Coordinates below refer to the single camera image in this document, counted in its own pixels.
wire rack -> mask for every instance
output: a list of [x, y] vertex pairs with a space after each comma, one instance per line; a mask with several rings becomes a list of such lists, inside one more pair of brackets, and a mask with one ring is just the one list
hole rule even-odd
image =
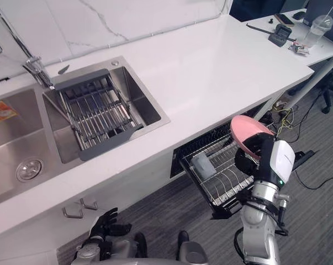
[[[236, 194], [243, 189], [252, 188], [253, 185], [253, 176], [245, 175], [235, 166], [234, 157], [237, 149], [229, 128], [226, 135], [192, 153], [185, 154], [180, 161], [213, 210], [224, 209], [228, 212], [226, 218], [234, 213], [230, 212], [230, 208], [237, 204]], [[202, 178], [191, 162], [191, 159], [201, 152], [205, 153], [216, 170], [216, 173], [207, 179]]]
[[59, 97], [81, 150], [140, 127], [110, 74], [59, 91]]

sink drain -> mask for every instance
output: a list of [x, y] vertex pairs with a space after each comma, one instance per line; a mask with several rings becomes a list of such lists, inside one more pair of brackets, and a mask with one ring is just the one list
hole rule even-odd
[[36, 158], [20, 163], [16, 172], [18, 181], [26, 182], [33, 179], [40, 173], [42, 167], [42, 160]]

dish drying rack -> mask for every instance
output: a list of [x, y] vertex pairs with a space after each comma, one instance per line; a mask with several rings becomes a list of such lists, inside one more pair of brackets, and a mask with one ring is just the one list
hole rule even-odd
[[[241, 204], [236, 198], [237, 193], [253, 187], [253, 176], [245, 175], [235, 166], [234, 157], [239, 147], [231, 136], [230, 123], [226, 131], [224, 136], [196, 151], [183, 153], [180, 159], [181, 166], [212, 208], [213, 219], [228, 219], [238, 212]], [[201, 176], [191, 161], [202, 152], [216, 170], [208, 178]]]
[[64, 83], [56, 90], [83, 161], [115, 148], [143, 127], [106, 69]]

chrome faucet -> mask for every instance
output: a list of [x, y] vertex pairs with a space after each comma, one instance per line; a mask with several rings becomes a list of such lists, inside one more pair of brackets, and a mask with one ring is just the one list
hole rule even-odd
[[55, 89], [54, 83], [41, 61], [41, 57], [35, 56], [29, 51], [29, 49], [21, 41], [19, 35], [10, 25], [10, 23], [7, 22], [6, 18], [1, 13], [1, 11], [0, 11], [0, 21], [2, 22], [4, 27], [8, 30], [10, 35], [13, 37], [14, 41], [19, 45], [19, 47], [28, 57], [28, 59], [23, 64], [24, 69], [27, 70], [41, 86], [49, 87], [50, 89]]
[[43, 87], [55, 89], [54, 83], [41, 62], [41, 57], [33, 56], [27, 59], [23, 67], [31, 73], [35, 80]]

pink bowl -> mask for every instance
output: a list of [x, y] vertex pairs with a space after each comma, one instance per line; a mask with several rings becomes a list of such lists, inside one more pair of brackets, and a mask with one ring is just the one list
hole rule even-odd
[[247, 154], [252, 156], [253, 158], [259, 160], [260, 157], [252, 153], [244, 144], [243, 142], [250, 138], [251, 136], [254, 136], [259, 133], [266, 133], [270, 135], [274, 135], [273, 132], [270, 131], [267, 127], [265, 127], [263, 124], [261, 124], [259, 121], [250, 118], [248, 116], [244, 115], [238, 115], [233, 117], [230, 124], [230, 130], [232, 137], [237, 142], [237, 144], [240, 146], [241, 149], [243, 149]]

